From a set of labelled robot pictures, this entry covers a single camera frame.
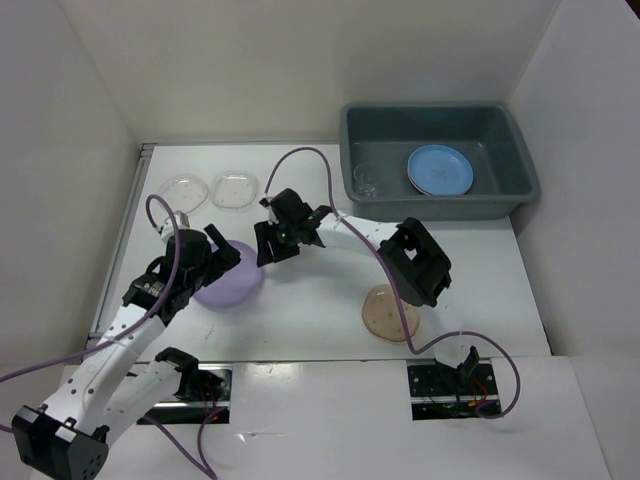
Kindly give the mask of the pink plate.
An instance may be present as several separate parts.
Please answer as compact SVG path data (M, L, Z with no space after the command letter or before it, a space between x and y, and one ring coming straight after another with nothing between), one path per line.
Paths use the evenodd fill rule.
M415 180L414 175L412 173L412 169L410 167L409 164L407 164L407 177L410 181L410 183L412 184L412 186L419 192L421 192L422 194L425 194L424 190L420 187L420 185L418 184L418 182Z

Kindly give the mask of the clear square dish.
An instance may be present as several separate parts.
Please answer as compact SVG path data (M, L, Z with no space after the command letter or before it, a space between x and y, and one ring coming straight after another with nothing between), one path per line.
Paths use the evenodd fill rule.
M258 196L259 180L249 171L224 171L209 185L209 200L223 211L241 211L251 207Z
M205 181L191 173L181 173L165 181L157 194L174 210L189 216L195 215L209 197L209 187Z

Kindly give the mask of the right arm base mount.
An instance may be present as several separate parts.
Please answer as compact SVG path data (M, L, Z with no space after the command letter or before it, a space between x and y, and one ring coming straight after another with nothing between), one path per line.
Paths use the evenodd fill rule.
M494 370L481 362L463 387L448 385L434 362L408 363L412 419L414 421L478 418L502 412Z

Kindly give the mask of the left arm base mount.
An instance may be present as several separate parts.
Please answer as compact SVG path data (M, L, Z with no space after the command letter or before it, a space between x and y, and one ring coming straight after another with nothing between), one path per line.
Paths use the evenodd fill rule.
M199 376L184 396L170 396L156 403L137 424L148 425L150 417L163 425L198 425L209 415L213 415L210 424L228 424L233 365L204 363Z

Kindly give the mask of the purple plate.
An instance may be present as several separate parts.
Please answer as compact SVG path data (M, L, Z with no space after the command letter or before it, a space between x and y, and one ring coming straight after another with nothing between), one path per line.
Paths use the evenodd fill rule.
M258 293L264 281L264 272L257 267L256 251L241 241L229 243L239 251L240 263L194 295L194 299L209 310L225 310L246 303Z

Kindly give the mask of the blue plate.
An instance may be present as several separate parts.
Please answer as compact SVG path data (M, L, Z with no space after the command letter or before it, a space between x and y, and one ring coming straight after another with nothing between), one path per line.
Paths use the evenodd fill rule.
M473 185L474 171L471 163L451 147L419 147L410 154L407 164L426 195L464 195Z

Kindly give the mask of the brown translucent square dish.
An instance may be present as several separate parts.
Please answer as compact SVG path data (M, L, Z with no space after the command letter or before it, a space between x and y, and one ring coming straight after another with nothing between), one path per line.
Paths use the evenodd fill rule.
M400 312L390 285L377 285L367 293L361 318L365 328L374 336L394 343L406 341Z

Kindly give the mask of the clear glass cup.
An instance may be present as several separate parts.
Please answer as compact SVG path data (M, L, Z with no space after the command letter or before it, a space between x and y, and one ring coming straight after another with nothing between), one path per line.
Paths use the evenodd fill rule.
M353 171L354 191L366 198L377 197L380 187L377 170L370 163L357 165Z

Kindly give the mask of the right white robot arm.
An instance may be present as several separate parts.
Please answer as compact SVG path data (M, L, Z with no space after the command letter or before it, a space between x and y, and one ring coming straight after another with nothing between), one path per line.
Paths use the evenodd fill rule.
M370 256L391 275L387 283L372 287L361 309L372 335L405 342L423 319L432 320L439 335L461 327L448 295L451 261L419 220L383 223L326 205L313 209L290 188L263 197L260 205L268 219L254 225L259 267L292 258L303 245Z

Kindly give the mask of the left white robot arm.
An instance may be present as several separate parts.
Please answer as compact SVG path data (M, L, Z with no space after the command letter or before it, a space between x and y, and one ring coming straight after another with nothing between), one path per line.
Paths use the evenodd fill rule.
M156 403L198 397L208 381L198 359L177 348L158 353L134 377L128 373L191 297L239 262L239 251L212 224L170 236L165 254L130 284L99 351L39 407L14 415L21 460L52 479L93 479L110 447Z

